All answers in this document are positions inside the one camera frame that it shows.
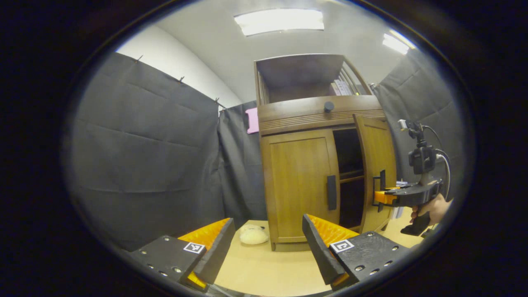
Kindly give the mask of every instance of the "wooden floor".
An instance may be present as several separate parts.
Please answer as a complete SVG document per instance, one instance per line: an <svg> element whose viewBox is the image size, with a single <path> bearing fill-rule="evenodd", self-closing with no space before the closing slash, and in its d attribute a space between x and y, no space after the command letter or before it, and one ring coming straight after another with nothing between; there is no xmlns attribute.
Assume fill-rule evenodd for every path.
<svg viewBox="0 0 528 297"><path fill-rule="evenodd" d="M391 220L380 234L405 247L422 241L419 236L401 234L409 224L411 209L406 207L401 218ZM264 226L267 221L249 220L246 224ZM331 290L325 285L314 256L306 252L272 252L270 242L246 245L235 233L215 284L227 289L258 296L286 297L321 293Z"/></svg>

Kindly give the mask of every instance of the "cabinet door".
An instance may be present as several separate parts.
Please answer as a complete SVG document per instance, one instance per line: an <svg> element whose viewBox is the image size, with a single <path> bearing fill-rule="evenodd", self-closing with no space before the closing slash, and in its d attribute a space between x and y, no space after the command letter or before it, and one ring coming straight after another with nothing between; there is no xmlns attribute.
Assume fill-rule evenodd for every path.
<svg viewBox="0 0 528 297"><path fill-rule="evenodd" d="M396 159L389 126L377 119L354 115L357 134L360 139L363 154L363 170L365 179L365 205L361 220L361 233L378 231L390 219L391 207L384 207L378 212L377 206L372 206L374 199L373 177L385 170L385 184L387 188L396 187ZM375 182L375 189L380 188L379 180Z"/></svg>
<svg viewBox="0 0 528 297"><path fill-rule="evenodd" d="M261 139L266 206L272 243L305 242L303 214L339 223L339 168L332 130ZM334 210L328 207L327 177L335 176Z"/></svg>

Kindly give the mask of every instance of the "cream fluffy object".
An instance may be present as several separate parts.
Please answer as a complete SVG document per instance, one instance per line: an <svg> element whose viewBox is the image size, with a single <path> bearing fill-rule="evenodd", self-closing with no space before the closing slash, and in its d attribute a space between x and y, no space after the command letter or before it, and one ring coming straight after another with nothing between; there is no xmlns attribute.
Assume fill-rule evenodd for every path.
<svg viewBox="0 0 528 297"><path fill-rule="evenodd" d="M261 244L268 241L268 235L255 225L244 225L240 228L240 241L245 244Z"/></svg>

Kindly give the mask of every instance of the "black curtain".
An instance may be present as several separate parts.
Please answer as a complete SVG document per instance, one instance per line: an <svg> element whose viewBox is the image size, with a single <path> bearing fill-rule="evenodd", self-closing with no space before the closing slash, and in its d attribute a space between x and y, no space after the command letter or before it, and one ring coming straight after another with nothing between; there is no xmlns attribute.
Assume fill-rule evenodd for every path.
<svg viewBox="0 0 528 297"><path fill-rule="evenodd" d="M246 110L256 106L257 102L252 101L220 112L219 171L224 209L237 228L250 219L268 219L259 133L247 133Z"/></svg>
<svg viewBox="0 0 528 297"><path fill-rule="evenodd" d="M225 218L217 125L213 100L113 53L72 121L74 203L126 250Z"/></svg>
<svg viewBox="0 0 528 297"><path fill-rule="evenodd" d="M470 162L469 152L474 145L468 127L464 126L463 113L457 102L463 100L462 93L455 89L441 66L417 50L409 50L406 57L374 88L385 111L394 139L397 156L398 179L418 182L409 166L408 153L416 148L416 139L400 131L399 119L418 121L432 127L441 140L443 150L451 160L452 198L460 196ZM435 135L425 130L428 144L440 148ZM433 171L436 177L445 178L443 163L437 163Z"/></svg>

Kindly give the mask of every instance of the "fluorescent light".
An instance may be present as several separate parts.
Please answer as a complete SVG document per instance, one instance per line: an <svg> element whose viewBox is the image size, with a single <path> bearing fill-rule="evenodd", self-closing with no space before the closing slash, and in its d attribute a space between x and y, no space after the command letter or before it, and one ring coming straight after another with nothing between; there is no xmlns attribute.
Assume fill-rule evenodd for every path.
<svg viewBox="0 0 528 297"><path fill-rule="evenodd" d="M384 34L383 37L384 37L383 45L386 45L392 48L393 50L396 50L402 54L406 54L407 51L409 50L409 47L405 45L403 42L399 41L398 39L388 34Z"/></svg>
<svg viewBox="0 0 528 297"><path fill-rule="evenodd" d="M324 30L325 28L323 14L320 11L296 8L251 12L235 16L234 20L245 36L271 31Z"/></svg>
<svg viewBox="0 0 528 297"><path fill-rule="evenodd" d="M405 43L408 47L412 49L416 48L416 46L414 46L412 42L410 42L407 38L403 37L403 35L401 35L400 33L394 30L389 30L389 32L391 32L392 35L396 36L399 40L401 40L401 42Z"/></svg>

